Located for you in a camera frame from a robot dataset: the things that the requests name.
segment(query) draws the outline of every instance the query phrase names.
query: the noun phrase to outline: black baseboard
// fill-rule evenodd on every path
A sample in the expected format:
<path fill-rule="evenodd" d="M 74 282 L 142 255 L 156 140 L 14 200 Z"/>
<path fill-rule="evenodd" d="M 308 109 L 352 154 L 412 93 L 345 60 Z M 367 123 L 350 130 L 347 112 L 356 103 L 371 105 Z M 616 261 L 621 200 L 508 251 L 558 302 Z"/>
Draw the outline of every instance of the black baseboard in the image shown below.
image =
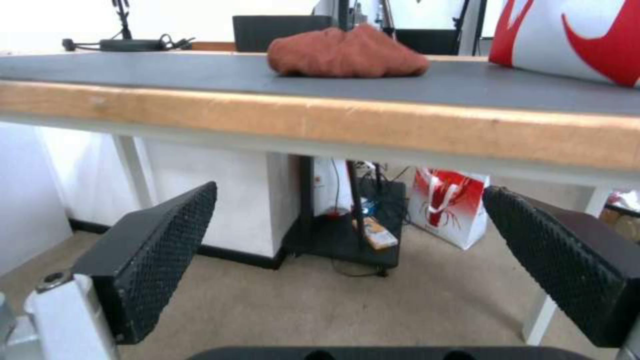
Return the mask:
<path fill-rule="evenodd" d="M 73 231 L 86 231 L 87 233 L 104 234 L 111 226 L 96 224 L 95 222 L 76 220 L 74 218 L 69 219 L 69 225 Z"/>
<path fill-rule="evenodd" d="M 247 252 L 223 249 L 210 245 L 201 245 L 198 248 L 198 254 L 272 270 L 278 270 L 284 259 L 287 257 L 283 248 L 280 248 L 276 256 L 269 258 L 268 256 L 249 254 Z"/>
<path fill-rule="evenodd" d="M 111 227 L 102 224 L 96 224 L 93 222 L 76 220 L 73 218 L 69 219 L 69 225 L 71 225 L 71 230 L 73 231 L 86 231 L 87 233 L 94 234 L 104 234 Z M 240 252 L 234 250 L 223 249 L 221 247 L 215 247 L 210 245 L 201 245 L 198 248 L 198 254 L 204 256 L 210 256 L 212 258 L 220 258 L 230 261 L 235 261 L 236 263 L 242 263 L 247 265 L 259 266 L 265 269 L 278 270 L 284 258 L 286 258 L 287 254 L 284 252 L 282 248 L 278 251 L 276 256 L 273 258 L 269 258 L 267 256 L 249 254 L 247 252 Z"/>

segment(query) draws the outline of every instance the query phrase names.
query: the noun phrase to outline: red and white bag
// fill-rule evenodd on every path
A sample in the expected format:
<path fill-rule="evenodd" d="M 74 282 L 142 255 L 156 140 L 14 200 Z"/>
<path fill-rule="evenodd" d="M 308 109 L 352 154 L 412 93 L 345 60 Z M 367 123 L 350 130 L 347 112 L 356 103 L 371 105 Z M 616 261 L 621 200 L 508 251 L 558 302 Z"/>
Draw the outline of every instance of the red and white bag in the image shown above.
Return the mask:
<path fill-rule="evenodd" d="M 418 168 L 409 198 L 410 220 L 467 250 L 486 231 L 482 194 L 488 185 L 488 176 Z"/>
<path fill-rule="evenodd" d="M 640 1 L 506 0 L 489 60 L 640 87 Z"/>

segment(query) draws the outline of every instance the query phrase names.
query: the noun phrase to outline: beige carpet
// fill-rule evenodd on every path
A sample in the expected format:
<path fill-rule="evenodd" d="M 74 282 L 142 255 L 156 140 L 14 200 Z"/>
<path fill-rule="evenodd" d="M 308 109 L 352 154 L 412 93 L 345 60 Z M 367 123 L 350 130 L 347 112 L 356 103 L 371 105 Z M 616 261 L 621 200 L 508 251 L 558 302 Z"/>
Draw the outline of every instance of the beige carpet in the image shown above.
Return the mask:
<path fill-rule="evenodd" d="M 21 308 L 40 276 L 68 267 L 96 239 L 77 233 L 0 278 L 0 291 Z M 225 345 L 523 345 L 536 288 L 493 226 L 466 252 L 405 227 L 400 266 L 386 279 L 344 277 L 314 256 L 288 258 L 279 271 L 196 256 L 155 331 L 120 351 L 160 360 Z M 562 312 L 543 344 L 615 355 Z"/>

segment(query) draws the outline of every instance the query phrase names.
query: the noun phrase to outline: wooden table edge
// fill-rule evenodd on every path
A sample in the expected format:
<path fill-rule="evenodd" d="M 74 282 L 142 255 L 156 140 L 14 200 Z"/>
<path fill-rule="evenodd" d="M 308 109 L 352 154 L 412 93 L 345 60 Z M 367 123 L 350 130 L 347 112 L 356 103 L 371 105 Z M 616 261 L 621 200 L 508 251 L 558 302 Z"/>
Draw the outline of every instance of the wooden table edge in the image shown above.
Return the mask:
<path fill-rule="evenodd" d="M 0 112 L 640 171 L 638 117 L 0 81 Z"/>

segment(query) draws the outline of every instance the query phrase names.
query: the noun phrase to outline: white wall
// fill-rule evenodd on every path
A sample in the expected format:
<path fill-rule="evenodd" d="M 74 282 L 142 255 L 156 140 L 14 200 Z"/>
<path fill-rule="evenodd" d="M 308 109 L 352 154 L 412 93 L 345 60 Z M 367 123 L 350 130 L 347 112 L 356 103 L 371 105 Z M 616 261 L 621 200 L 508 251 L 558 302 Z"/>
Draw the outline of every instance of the white wall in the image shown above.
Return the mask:
<path fill-rule="evenodd" d="M 282 245 L 287 230 L 300 214 L 299 157 L 267 153 L 271 239 L 274 255 Z"/>
<path fill-rule="evenodd" d="M 338 0 L 320 0 L 316 13 L 329 14 L 333 2 Z M 378 12 L 379 0 L 358 0 L 362 4 L 362 12 L 373 26 Z M 397 29 L 454 29 L 452 18 L 459 17 L 464 0 L 391 0 L 391 11 Z M 476 24 L 480 9 L 480 0 L 470 0 L 462 27 L 460 55 L 471 55 L 476 35 Z"/>
<path fill-rule="evenodd" d="M 139 209 L 112 137 L 42 128 L 67 215 L 113 225 Z M 156 202 L 207 181 L 218 184 L 203 244 L 272 257 L 300 212 L 297 159 L 284 154 L 138 139 Z"/>
<path fill-rule="evenodd" d="M 218 185 L 218 200 L 205 245 L 272 257 L 267 154 L 144 140 L 159 201 L 207 181 Z"/>
<path fill-rule="evenodd" d="M 2 275 L 71 236 L 33 127 L 0 122 L 0 189 Z"/>
<path fill-rule="evenodd" d="M 308 15 L 317 0 L 131 0 L 134 38 L 234 41 L 233 15 Z M 120 29 L 110 0 L 3 1 L 0 51 L 60 51 L 62 38 L 94 42 Z"/>
<path fill-rule="evenodd" d="M 110 135 L 52 127 L 40 132 L 68 217 L 113 225 L 140 208 Z"/>

